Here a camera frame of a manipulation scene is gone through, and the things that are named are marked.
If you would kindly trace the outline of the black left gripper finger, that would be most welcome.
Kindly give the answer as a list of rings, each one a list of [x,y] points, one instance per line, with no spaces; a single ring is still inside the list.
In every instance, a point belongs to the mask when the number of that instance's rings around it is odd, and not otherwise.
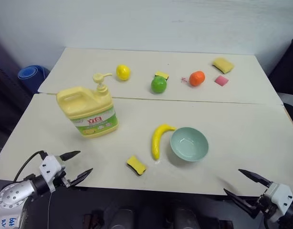
[[[93,170],[93,168],[90,168],[90,169],[82,172],[81,174],[79,174],[75,180],[70,181],[70,186],[74,187],[74,186],[78,185],[79,183],[83,182],[89,176],[89,174],[92,172],[92,170]]]
[[[67,152],[67,153],[64,153],[62,155],[60,155],[60,159],[62,161],[67,161],[73,157],[75,157],[77,154],[79,154],[81,151],[79,150],[75,150],[75,151],[71,151],[71,152]]]

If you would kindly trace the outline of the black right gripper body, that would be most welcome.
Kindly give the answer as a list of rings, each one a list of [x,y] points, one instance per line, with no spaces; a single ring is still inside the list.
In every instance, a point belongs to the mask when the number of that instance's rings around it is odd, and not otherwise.
[[[278,188],[268,188],[259,198],[261,212],[269,220],[278,220],[279,218],[279,195]]]

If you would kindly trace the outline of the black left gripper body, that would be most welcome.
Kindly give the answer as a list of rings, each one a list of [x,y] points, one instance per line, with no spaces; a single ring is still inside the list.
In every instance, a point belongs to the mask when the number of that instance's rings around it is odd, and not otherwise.
[[[59,168],[56,174],[54,175],[53,184],[56,188],[60,186],[69,187],[71,182],[69,179],[66,179],[65,177],[66,172],[65,172],[65,163],[64,163],[66,160],[69,159],[69,157],[67,155],[60,155],[60,156],[56,156],[56,159],[58,163],[60,164],[61,168]]]

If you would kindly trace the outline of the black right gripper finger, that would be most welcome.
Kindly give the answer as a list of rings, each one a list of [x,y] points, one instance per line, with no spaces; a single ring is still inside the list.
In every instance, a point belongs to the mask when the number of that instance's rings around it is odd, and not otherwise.
[[[228,191],[227,189],[223,189],[224,192],[231,198],[231,200],[242,210],[244,210],[252,219],[256,218],[259,214],[259,209],[256,206],[250,205],[244,199],[236,196],[232,192]]]
[[[242,174],[244,174],[247,178],[249,178],[250,180],[256,182],[256,183],[260,183],[262,185],[264,185],[265,187],[270,187],[270,185],[272,184],[271,181],[269,181],[268,179],[262,177],[259,174],[253,173],[251,171],[245,170],[245,169],[238,169]]]

